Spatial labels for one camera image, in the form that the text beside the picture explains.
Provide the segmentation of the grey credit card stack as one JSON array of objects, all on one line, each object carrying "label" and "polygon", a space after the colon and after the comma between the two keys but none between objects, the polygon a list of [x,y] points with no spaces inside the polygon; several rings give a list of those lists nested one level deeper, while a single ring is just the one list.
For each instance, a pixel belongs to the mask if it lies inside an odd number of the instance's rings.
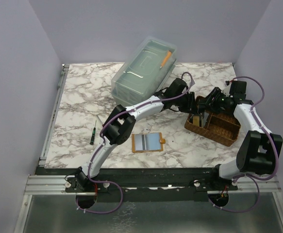
[{"label": "grey credit card stack", "polygon": [[207,119],[208,117],[210,116],[210,113],[205,111],[203,113],[203,118],[202,118],[202,121],[201,121],[201,126],[204,128],[206,126],[206,123],[207,123]]}]

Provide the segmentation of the orange credit card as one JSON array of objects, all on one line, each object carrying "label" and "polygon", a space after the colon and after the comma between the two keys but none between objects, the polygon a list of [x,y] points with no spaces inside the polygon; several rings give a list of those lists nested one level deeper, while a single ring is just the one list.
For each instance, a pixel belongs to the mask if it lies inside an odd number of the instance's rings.
[{"label": "orange credit card", "polygon": [[192,116],[192,124],[201,127],[202,117],[200,115]]}]

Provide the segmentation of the tan card holder wallet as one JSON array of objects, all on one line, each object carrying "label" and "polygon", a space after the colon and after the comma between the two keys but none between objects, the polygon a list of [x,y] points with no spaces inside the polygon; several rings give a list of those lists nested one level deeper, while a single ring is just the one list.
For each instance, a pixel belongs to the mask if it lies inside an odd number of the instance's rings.
[{"label": "tan card holder wallet", "polygon": [[162,133],[145,133],[147,135],[147,150],[146,151],[135,151],[134,149],[134,135],[132,134],[132,152],[133,153],[142,153],[142,152],[157,152],[163,151],[163,144],[166,143],[166,140],[162,137]]}]

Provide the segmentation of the silver credit card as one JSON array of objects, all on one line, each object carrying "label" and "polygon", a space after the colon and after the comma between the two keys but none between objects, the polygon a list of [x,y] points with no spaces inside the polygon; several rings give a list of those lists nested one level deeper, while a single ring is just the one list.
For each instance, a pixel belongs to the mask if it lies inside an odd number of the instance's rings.
[{"label": "silver credit card", "polygon": [[146,134],[135,134],[134,135],[134,149],[135,151],[146,151],[148,149]]}]

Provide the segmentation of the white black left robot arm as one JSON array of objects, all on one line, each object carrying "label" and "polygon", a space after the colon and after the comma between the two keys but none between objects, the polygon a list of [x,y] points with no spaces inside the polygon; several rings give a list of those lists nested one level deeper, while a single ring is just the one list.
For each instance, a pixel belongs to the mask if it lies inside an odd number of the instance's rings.
[{"label": "white black left robot arm", "polygon": [[100,142],[89,162],[77,169],[76,185],[83,192],[90,191],[95,182],[93,178],[98,175],[104,161],[117,146],[128,140],[135,124],[151,115],[171,109],[172,106],[187,107],[193,99],[189,90],[194,84],[193,79],[187,84],[183,78],[176,78],[169,87],[154,93],[141,103],[128,107],[117,105],[103,124]]}]

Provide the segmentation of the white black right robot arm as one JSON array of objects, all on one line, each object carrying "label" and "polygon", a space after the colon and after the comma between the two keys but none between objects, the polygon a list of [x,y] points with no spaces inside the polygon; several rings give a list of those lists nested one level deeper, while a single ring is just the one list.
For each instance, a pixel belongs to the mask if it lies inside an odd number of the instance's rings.
[{"label": "white black right robot arm", "polygon": [[221,164],[218,173],[209,178],[214,190],[226,186],[227,180],[247,176],[260,181],[272,179],[278,170],[283,138],[273,134],[256,112],[256,103],[246,98],[245,77],[234,78],[224,89],[215,87],[197,102],[203,111],[232,114],[246,134],[235,160]]}]

